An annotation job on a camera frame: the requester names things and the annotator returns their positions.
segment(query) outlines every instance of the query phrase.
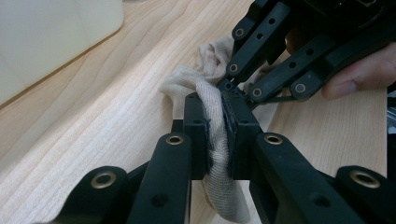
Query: cloth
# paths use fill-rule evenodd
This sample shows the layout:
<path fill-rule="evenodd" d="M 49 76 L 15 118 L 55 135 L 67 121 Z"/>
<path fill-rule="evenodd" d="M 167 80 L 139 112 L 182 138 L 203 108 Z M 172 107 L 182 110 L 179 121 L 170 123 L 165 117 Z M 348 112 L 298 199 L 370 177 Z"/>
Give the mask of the cloth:
<path fill-rule="evenodd" d="M 209 121 L 208 151 L 213 165 L 209 174 L 202 181 L 206 202 L 213 207 L 223 218 L 237 223 L 249 222 L 249 211 L 239 182 L 229 176 L 228 140 L 225 121 L 222 113 L 221 95 L 216 83 L 225 75 L 225 67 L 230 61 L 233 48 L 233 39 L 223 37 L 209 44 L 200 46 L 197 67 L 195 69 L 180 65 L 160 87 L 173 103 L 173 119 L 183 119 L 185 97 L 197 92 L 201 98 L 205 111 L 205 118 Z M 263 76 L 265 69 L 259 69 L 251 80 Z M 270 106 L 272 115 L 275 107 Z M 264 128 L 268 127 L 272 116 L 266 115 L 268 120 Z"/>

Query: white plastic container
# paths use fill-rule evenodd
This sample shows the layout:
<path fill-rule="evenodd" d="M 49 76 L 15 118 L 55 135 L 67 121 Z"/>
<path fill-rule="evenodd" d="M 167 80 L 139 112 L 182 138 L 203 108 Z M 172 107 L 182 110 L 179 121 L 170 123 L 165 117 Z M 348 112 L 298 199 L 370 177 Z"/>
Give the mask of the white plastic container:
<path fill-rule="evenodd" d="M 0 0 L 0 105 L 122 23 L 122 0 Z"/>

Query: human hand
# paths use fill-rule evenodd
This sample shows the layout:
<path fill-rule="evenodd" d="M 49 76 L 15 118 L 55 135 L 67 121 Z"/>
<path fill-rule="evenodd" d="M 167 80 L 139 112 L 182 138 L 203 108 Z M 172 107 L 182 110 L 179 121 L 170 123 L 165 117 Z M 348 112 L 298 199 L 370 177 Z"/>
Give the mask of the human hand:
<path fill-rule="evenodd" d="M 288 52 L 302 46 L 307 37 L 296 29 L 287 35 Z M 337 99 L 356 91 L 386 88 L 396 81 L 396 43 L 351 64 L 336 73 L 322 88 L 326 99 Z"/>

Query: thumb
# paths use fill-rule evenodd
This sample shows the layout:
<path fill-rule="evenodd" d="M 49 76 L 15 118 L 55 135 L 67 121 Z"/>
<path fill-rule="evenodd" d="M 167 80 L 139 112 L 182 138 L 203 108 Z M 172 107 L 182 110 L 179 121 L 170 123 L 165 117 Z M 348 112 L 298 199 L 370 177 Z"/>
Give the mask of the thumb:
<path fill-rule="evenodd" d="M 396 81 L 396 43 L 341 70 L 322 88 L 326 99 L 337 99 L 355 91 L 386 88 Z"/>

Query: light wood surface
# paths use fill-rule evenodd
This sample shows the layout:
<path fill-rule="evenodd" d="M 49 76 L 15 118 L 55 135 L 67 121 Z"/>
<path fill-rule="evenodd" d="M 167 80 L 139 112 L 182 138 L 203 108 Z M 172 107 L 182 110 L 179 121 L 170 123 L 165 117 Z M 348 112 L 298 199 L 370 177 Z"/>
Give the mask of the light wood surface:
<path fill-rule="evenodd" d="M 169 133 L 170 101 L 158 92 L 198 47 L 230 35 L 251 1 L 125 0 L 120 30 L 0 110 L 0 222 L 50 221 L 90 170 L 131 171 Z M 385 173 L 386 95 L 281 105 L 271 131 L 285 134 L 328 174 L 343 164 Z M 191 223 L 227 223 L 192 194 Z M 252 223 L 258 223 L 254 205 Z"/>

